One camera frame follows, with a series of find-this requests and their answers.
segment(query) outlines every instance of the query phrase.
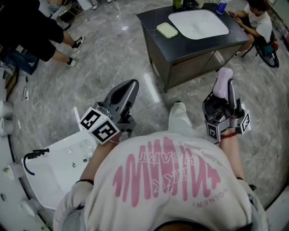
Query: red beaded bracelet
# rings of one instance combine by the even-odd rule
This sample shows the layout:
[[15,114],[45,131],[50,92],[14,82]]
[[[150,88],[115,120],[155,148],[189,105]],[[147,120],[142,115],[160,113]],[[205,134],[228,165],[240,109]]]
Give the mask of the red beaded bracelet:
[[221,139],[230,138],[230,137],[235,136],[237,134],[238,134],[238,132],[233,132],[233,133],[231,133],[229,135],[221,135]]

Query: white t-shirt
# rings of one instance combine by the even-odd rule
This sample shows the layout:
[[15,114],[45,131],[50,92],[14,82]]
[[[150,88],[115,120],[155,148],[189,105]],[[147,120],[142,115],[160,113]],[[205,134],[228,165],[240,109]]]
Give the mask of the white t-shirt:
[[249,15],[249,21],[253,29],[255,29],[261,36],[263,36],[266,42],[270,42],[270,36],[272,32],[272,22],[267,12],[257,17],[249,7],[246,5],[244,11]]
[[[212,231],[251,222],[248,194],[221,149],[203,139],[168,132],[117,145],[99,167],[94,186],[78,182],[54,215],[54,230],[71,208],[85,203],[86,231],[153,231],[172,220],[191,220]],[[262,230],[268,228],[259,200]]]

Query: washbasin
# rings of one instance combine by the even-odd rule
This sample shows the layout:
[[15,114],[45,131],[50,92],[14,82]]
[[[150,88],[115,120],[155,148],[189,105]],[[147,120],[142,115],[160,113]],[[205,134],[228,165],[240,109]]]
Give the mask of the washbasin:
[[227,26],[213,12],[206,9],[173,13],[168,18],[183,36],[190,39],[229,34]]
[[50,152],[44,156],[26,160],[27,168],[35,175],[25,174],[43,207],[56,209],[79,180],[96,146],[94,138],[82,130],[48,146]]

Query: faucet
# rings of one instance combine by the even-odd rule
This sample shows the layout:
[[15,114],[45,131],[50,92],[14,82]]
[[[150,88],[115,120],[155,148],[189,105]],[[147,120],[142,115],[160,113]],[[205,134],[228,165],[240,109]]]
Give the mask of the faucet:
[[30,160],[30,159],[34,159],[37,158],[41,155],[45,155],[46,152],[49,152],[49,148],[47,149],[37,149],[37,150],[33,150],[32,153],[27,153],[24,158],[23,158],[23,166],[25,168],[25,170],[30,174],[35,176],[35,173],[31,172],[27,166],[26,166],[26,159]]
[[199,3],[197,3],[195,0],[183,0],[182,3],[183,9],[194,9],[198,5]]

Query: pink graphic print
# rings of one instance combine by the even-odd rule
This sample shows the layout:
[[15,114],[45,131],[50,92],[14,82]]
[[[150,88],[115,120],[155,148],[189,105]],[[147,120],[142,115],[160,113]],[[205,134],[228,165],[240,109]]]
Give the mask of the pink graphic print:
[[[183,145],[179,145],[179,148],[182,154],[183,200],[187,201],[189,196],[197,197],[200,189],[202,189],[204,197],[209,197],[211,189],[216,189],[217,184],[221,182],[218,172],[203,158],[197,154],[193,155],[194,149]],[[126,160],[125,169],[123,170],[123,166],[117,169],[112,182],[112,186],[115,187],[115,196],[118,198],[123,192],[122,201],[126,202],[128,190],[131,188],[131,205],[136,207],[140,199],[141,180],[144,182],[143,194],[145,199],[150,199],[151,196],[157,198],[160,190],[173,196],[177,195],[180,178],[178,161],[173,140],[168,137],[163,138],[163,145],[161,145],[159,139],[153,142],[149,141],[147,147],[141,145],[137,163],[135,162],[135,156],[130,154]],[[188,195],[188,172],[191,176],[191,183],[189,184],[192,191],[191,195]],[[207,185],[208,179],[211,179],[211,187]]]

